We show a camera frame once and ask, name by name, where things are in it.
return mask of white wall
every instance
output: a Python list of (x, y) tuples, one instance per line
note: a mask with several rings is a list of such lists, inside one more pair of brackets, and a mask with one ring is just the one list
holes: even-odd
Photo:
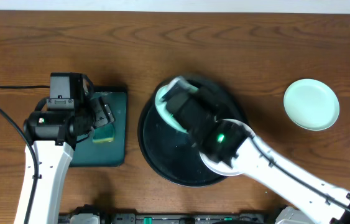
[(350, 14), (350, 0), (0, 0), (0, 9)]

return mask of wood grain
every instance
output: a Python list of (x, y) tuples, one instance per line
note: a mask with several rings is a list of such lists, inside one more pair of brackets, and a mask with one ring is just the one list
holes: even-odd
[[(350, 190), (350, 15), (0, 11), (0, 85), (48, 85), (50, 72), (81, 72), (129, 89), (125, 163), (68, 171), (61, 212), (95, 203), (137, 212), (268, 210), (284, 201), (248, 177), (203, 188), (171, 184), (144, 160), (137, 122), (164, 78), (199, 72), (225, 86), (272, 147)], [(327, 83), (341, 114), (325, 131), (294, 125), (282, 96), (300, 78)], [(19, 124), (46, 90), (0, 91)], [(12, 223), (24, 143), (0, 117), (0, 223)]]

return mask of black round tray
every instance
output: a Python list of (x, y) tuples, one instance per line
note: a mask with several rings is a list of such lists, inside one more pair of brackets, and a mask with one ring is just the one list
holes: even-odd
[[(194, 86), (205, 86), (216, 92), (229, 106), (233, 118), (248, 124), (243, 110), (220, 86), (195, 74), (182, 76)], [(140, 149), (151, 168), (175, 184), (202, 187), (218, 183), (226, 177), (209, 170), (201, 160), (198, 149), (192, 147), (193, 142), (189, 136), (169, 126), (155, 109), (156, 92), (173, 78), (165, 80), (155, 89), (151, 99), (142, 110), (137, 132)]]

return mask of green light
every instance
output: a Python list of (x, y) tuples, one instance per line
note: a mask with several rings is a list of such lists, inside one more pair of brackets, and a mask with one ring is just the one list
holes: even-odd
[(218, 135), (218, 143), (223, 142), (223, 140), (224, 140), (224, 134), (219, 134)]

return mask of wooden tabletop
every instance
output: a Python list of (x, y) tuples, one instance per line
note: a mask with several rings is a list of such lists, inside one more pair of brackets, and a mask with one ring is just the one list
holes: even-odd
[[(86, 203), (141, 213), (268, 210), (284, 201), (246, 177), (202, 188), (156, 174), (137, 142), (140, 112), (163, 79), (198, 72), (244, 107), (274, 149), (350, 190), (350, 15), (0, 11), (0, 85), (49, 85), (51, 72), (87, 74), (129, 89), (125, 163), (72, 168), (61, 212)], [(338, 121), (307, 131), (285, 114), (295, 80), (314, 78), (337, 94)], [(0, 106), (22, 125), (48, 90), (0, 90)], [(12, 223), (24, 178), (24, 142), (0, 116), (0, 223)]]

